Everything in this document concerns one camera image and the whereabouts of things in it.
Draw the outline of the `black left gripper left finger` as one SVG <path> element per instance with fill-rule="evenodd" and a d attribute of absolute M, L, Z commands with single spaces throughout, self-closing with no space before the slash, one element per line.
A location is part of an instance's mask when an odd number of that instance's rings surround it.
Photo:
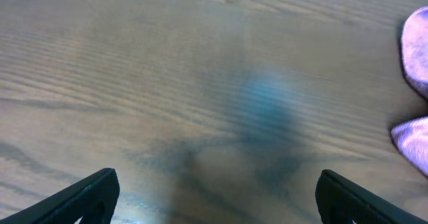
<path fill-rule="evenodd" d="M 1 224 L 110 224 L 120 185 L 104 168 L 62 191 L 1 220 Z"/>

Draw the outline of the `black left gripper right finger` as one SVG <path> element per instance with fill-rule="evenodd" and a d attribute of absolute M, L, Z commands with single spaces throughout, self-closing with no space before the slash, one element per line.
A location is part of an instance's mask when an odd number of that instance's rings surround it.
<path fill-rule="evenodd" d="M 329 169 L 321 172 L 315 198 L 323 224 L 427 224 Z"/>

